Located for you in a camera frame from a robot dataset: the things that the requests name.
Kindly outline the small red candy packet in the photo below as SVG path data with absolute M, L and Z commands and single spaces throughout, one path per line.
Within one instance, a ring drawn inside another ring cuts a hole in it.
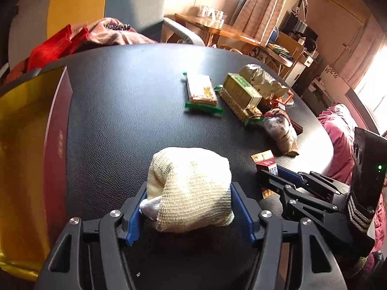
M 256 165 L 257 171 L 267 171 L 273 175 L 278 175 L 277 162 L 271 150 L 251 155 Z

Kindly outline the clear bag with red top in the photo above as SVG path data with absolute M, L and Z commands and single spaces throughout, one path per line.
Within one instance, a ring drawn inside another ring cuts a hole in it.
M 282 155 L 298 156 L 297 133 L 288 114 L 280 108 L 274 108 L 264 114 L 264 129 L 275 141 Z

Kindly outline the orange plastic rack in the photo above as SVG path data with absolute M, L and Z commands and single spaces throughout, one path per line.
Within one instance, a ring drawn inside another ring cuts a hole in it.
M 280 108 L 286 110 L 286 107 L 293 107 L 294 103 L 294 93 L 292 90 L 288 90 L 283 96 L 275 98 L 268 103 L 270 108 Z

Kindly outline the cream knitted cloth bundle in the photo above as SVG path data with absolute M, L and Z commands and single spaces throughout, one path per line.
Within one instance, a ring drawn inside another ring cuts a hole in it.
M 140 211 L 160 232 L 228 226 L 234 219 L 230 185 L 227 158 L 202 148 L 164 148 L 151 159 Z

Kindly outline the green cracker pack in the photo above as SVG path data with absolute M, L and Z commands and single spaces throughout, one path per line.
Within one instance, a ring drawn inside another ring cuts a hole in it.
M 225 101 L 228 107 L 233 111 L 234 115 L 243 123 L 244 127 L 252 125 L 261 125 L 264 122 L 264 115 L 258 109 L 242 109 L 242 107 L 234 100 L 222 85 L 216 85 L 215 92 Z
M 187 111 L 221 116 L 223 109 L 218 105 L 218 98 L 211 78 L 208 75 L 183 72 L 188 100 L 185 103 Z

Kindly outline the wooden shelf with clutter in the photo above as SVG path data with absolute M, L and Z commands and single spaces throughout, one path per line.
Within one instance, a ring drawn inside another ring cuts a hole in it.
M 275 41 L 269 41 L 266 46 L 254 47 L 249 55 L 273 69 L 283 80 L 297 80 L 312 65 L 317 46 L 313 38 L 294 33 L 287 35 L 279 31 Z

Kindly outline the pink bedding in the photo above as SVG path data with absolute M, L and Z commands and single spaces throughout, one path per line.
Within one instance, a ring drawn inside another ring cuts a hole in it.
M 334 155 L 326 176 L 349 185 L 354 168 L 354 133 L 357 126 L 349 109 L 342 103 L 328 107 L 318 116 L 318 121 L 328 133 Z M 386 238 L 386 214 L 384 198 L 380 197 L 374 217 L 375 245 L 372 251 L 382 249 Z

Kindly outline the green tea box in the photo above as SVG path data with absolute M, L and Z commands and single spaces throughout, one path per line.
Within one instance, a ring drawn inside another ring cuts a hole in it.
M 223 88 L 242 107 L 252 109 L 260 102 L 261 94 L 237 73 L 228 73 L 223 82 Z

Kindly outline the olive foil snack bag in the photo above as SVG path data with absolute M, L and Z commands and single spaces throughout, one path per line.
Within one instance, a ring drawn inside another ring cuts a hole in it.
M 238 74 L 254 87 L 265 100 L 282 97 L 288 92 L 288 87 L 282 85 L 260 65 L 247 64 L 238 71 Z

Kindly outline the red and gold box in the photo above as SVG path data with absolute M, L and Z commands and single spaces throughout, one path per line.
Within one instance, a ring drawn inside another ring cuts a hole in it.
M 1 270 L 35 281 L 67 221 L 67 67 L 1 90 Z

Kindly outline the pink curtain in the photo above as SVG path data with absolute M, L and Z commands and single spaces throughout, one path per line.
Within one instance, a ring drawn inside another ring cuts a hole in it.
M 261 45 L 267 45 L 286 0 L 247 0 L 233 27 L 247 34 Z

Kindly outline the glass jars on table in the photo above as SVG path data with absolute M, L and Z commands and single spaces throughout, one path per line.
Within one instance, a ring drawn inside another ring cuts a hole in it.
M 208 25 L 216 27 L 221 27 L 227 18 L 224 11 L 206 5 L 198 6 L 197 16 L 204 19 Z

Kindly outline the red cloth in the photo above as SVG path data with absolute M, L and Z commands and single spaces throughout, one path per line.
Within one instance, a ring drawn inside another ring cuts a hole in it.
M 73 54 L 88 36 L 87 27 L 83 26 L 73 31 L 72 26 L 68 24 L 31 51 L 27 59 L 26 71 L 43 68 L 50 62 Z

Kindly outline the pink cloth pile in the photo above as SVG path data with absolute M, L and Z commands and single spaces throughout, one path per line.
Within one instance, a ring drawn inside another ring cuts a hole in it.
M 80 36 L 81 30 L 86 29 L 86 40 L 83 46 L 114 46 L 132 44 L 156 44 L 157 42 L 145 35 L 138 33 L 129 24 L 124 24 L 118 19 L 101 18 L 91 24 L 82 23 L 71 25 L 70 39 Z

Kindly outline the yellow cushion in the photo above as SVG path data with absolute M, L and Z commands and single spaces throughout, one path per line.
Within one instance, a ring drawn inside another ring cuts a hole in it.
M 106 0 L 50 0 L 47 38 L 68 24 L 92 24 L 104 17 Z

